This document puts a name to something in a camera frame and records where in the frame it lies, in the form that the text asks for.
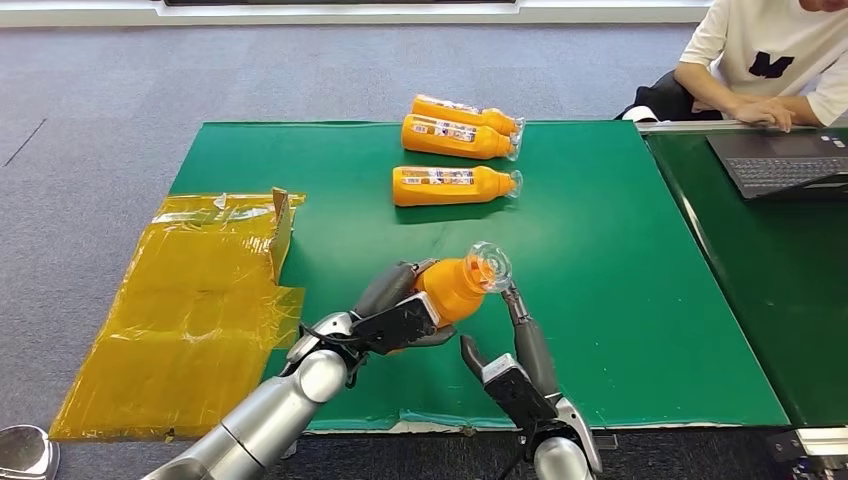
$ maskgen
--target laptop keyboard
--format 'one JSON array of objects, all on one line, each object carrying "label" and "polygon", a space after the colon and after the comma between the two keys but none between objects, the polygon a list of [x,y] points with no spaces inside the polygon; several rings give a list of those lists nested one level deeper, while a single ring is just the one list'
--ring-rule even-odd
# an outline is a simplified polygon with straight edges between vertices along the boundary
[{"label": "laptop keyboard", "polygon": [[745,187],[788,188],[842,171],[838,158],[728,158],[728,165]]}]

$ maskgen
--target white t-shirt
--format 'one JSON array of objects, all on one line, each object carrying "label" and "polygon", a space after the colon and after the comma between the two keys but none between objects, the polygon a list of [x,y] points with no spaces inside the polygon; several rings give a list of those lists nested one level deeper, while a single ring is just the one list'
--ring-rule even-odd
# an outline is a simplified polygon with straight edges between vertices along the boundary
[{"label": "white t-shirt", "polygon": [[794,96],[818,78],[807,100],[830,125],[848,110],[848,10],[808,12],[798,0],[715,0],[680,61],[712,65],[728,88],[750,95]]}]

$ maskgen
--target bottle label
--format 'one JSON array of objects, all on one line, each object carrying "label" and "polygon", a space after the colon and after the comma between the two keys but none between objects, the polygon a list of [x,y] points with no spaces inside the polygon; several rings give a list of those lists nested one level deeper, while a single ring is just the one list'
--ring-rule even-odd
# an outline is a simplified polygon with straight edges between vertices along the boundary
[{"label": "bottle label", "polygon": [[473,185],[470,168],[403,168],[402,182],[407,185]]},{"label": "bottle label", "polygon": [[462,112],[473,113],[475,115],[480,114],[479,108],[474,108],[471,105],[465,105],[464,103],[456,103],[456,102],[451,102],[449,100],[439,100],[438,98],[433,98],[433,97],[430,97],[430,96],[427,96],[427,95],[421,95],[418,98],[422,102],[430,103],[430,104],[433,104],[433,105],[439,105],[441,107],[450,108],[450,109],[453,109],[453,110],[459,110],[459,111],[462,111]]},{"label": "bottle label", "polygon": [[449,137],[468,143],[473,142],[474,137],[477,136],[477,127],[429,118],[416,118],[411,128],[415,133]]}]

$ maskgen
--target white wall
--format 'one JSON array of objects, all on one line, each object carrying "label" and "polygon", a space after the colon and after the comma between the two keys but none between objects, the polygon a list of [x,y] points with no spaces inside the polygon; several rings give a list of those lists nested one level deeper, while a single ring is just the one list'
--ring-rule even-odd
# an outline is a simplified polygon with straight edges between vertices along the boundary
[{"label": "white wall", "polygon": [[0,27],[689,23],[711,0],[517,0],[515,4],[168,7],[150,0],[0,0]]}]

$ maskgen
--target black logo on shirt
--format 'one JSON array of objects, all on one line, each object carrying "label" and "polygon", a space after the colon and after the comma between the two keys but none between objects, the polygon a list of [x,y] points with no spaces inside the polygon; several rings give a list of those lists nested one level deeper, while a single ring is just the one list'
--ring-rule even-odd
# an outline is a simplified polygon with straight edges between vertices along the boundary
[{"label": "black logo on shirt", "polygon": [[794,61],[795,57],[780,57],[776,62],[771,63],[771,55],[765,52],[757,52],[757,59],[754,60],[754,64],[748,71],[758,77],[780,78]]}]

